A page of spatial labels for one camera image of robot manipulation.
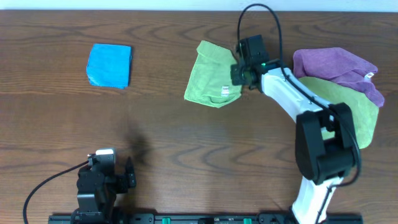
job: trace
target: folded blue cloth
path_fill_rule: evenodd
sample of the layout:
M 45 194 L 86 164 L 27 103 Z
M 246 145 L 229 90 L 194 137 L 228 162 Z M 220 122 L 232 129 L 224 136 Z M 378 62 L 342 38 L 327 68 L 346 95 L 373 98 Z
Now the folded blue cloth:
M 93 86 L 124 89 L 129 85 L 131 47 L 94 44 L 87 64 L 88 80 Z

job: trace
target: garment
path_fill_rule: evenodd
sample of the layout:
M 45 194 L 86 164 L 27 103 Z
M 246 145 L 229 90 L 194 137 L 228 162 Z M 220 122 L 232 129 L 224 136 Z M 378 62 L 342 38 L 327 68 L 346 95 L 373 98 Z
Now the garment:
M 353 114 L 355 135 L 360 149 L 368 147 L 373 138 L 379 108 L 364 93 L 314 77 L 299 78 L 308 89 L 330 103 L 346 103 Z M 322 132 L 324 139 L 332 138 L 334 133 Z
M 231 51 L 203 40 L 197 52 L 184 98 L 215 108 L 238 99 L 242 86 L 232 85 L 231 65 L 236 61 Z
M 378 107 L 384 104 L 384 97 L 371 82 L 377 67 L 342 48 L 298 50 L 293 61 L 297 78 L 328 80 L 364 93 Z
M 94 86 L 124 89 L 129 85 L 132 50 L 129 46 L 94 44 L 87 63 L 87 77 Z

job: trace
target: wood grain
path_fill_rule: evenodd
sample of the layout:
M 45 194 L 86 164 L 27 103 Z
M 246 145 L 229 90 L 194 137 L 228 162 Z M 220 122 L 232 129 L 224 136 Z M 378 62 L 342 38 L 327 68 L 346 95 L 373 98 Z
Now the wood grain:
M 361 212 L 366 223 L 398 220 L 398 14 L 280 12 L 284 60 L 298 49 L 343 47 L 379 68 L 373 82 L 386 98 L 363 174 L 339 189 L 330 212 Z M 20 223 L 29 192 L 45 178 L 83 162 L 98 148 L 134 156 L 137 189 L 118 198 L 126 210 L 159 213 L 287 209 L 301 175 L 295 125 L 269 98 L 244 91 L 221 109 L 183 100 L 196 47 L 208 40 L 232 49 L 238 12 L 1 11 L 0 223 Z M 277 31 L 251 12 L 242 37 L 262 34 L 273 57 Z M 94 43 L 134 47 L 125 90 L 88 83 Z M 77 207 L 76 172 L 42 187 L 31 223 Z

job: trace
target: white wall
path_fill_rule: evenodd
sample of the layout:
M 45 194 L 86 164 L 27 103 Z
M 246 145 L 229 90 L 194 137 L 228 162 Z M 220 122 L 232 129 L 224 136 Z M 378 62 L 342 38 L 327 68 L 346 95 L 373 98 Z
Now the white wall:
M 398 12 L 398 0 L 0 0 L 0 9 L 240 11 L 251 3 L 276 11 Z

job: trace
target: towel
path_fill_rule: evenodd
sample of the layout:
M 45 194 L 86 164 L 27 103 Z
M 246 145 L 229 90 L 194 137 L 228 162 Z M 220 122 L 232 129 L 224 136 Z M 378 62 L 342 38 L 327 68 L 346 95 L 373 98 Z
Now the towel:
M 314 77 L 299 78 L 308 89 L 330 103 L 346 103 L 353 114 L 356 139 L 360 149 L 368 147 L 373 138 L 379 108 L 364 93 Z M 334 136 L 334 132 L 322 132 L 324 139 Z
M 124 89 L 129 85 L 131 47 L 94 44 L 87 63 L 87 77 L 93 86 Z
M 203 40 L 197 52 L 184 99 L 215 108 L 238 99 L 242 86 L 232 85 L 231 65 L 236 61 L 231 51 Z
M 317 77 L 364 93 L 376 106 L 384 97 L 371 82 L 377 67 L 342 48 L 303 49 L 294 52 L 294 75 Z

